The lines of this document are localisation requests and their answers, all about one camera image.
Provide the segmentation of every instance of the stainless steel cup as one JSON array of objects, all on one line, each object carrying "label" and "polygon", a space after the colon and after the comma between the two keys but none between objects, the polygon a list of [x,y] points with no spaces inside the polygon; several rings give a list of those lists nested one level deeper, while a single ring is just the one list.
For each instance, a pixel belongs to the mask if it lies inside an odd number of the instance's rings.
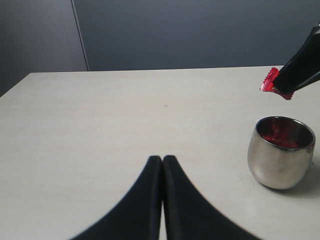
[{"label": "stainless steel cup", "polygon": [[252,133],[249,169],[258,182],[269,188],[290,189],[307,175],[315,142],[314,132],[300,121],[283,116],[263,118]]}]

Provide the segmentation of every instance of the silver cup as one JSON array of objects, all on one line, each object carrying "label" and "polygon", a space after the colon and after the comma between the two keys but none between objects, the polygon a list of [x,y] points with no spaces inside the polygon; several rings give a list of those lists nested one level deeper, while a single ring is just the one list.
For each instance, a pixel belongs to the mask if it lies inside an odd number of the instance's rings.
[{"label": "silver cup", "polygon": [[285,190],[307,175],[316,136],[304,123],[283,116],[270,116],[255,125],[247,161],[254,178],[272,189]]}]

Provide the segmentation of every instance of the cup rim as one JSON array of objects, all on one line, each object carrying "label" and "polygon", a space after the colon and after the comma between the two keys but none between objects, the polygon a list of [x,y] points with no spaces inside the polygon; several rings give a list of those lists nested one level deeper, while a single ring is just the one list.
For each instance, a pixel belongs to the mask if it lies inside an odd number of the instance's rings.
[{"label": "cup rim", "polygon": [[[304,146],[304,147],[296,147],[296,148],[292,148],[292,147],[284,147],[284,146],[279,146],[277,144],[274,144],[266,139],[263,138],[263,136],[258,132],[258,125],[262,122],[262,121],[265,121],[267,119],[287,119],[287,120],[290,120],[290,121],[294,121],[300,125],[302,125],[303,127],[305,127],[312,135],[312,141],[310,144],[308,144],[307,146]],[[300,150],[300,149],[308,149],[312,146],[315,145],[316,143],[316,135],[314,133],[314,131],[308,126],[306,125],[305,123],[303,123],[302,121],[299,121],[299,120],[296,120],[294,118],[291,118],[291,117],[287,117],[287,116],[266,116],[262,119],[260,119],[256,124],[255,124],[255,127],[254,127],[254,130],[257,132],[257,134],[260,136],[260,138],[262,138],[265,142],[267,142],[268,144],[276,147],[276,148],[279,148],[279,149],[283,149],[283,150],[287,150],[287,151],[296,151],[296,150]]]}]

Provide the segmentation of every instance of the white table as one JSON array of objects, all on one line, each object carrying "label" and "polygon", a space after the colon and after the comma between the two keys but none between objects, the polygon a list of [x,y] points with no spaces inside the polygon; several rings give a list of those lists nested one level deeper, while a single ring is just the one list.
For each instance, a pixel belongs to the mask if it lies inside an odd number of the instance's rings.
[{"label": "white table", "polygon": [[247,166],[263,117],[296,118],[320,136],[320,83],[287,101],[259,91],[270,68],[30,74],[0,98],[0,239],[74,237],[114,207],[150,155],[167,154],[258,237],[319,239],[320,147],[286,193]]}]

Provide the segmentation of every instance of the gray wall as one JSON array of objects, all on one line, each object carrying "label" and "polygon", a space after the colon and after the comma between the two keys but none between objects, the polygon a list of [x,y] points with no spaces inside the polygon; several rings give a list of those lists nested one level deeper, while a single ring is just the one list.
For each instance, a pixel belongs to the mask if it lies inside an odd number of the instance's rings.
[{"label": "gray wall", "polygon": [[282,65],[320,0],[74,0],[90,70]]},{"label": "gray wall", "polygon": [[29,73],[86,70],[71,0],[0,0],[0,96]]}]

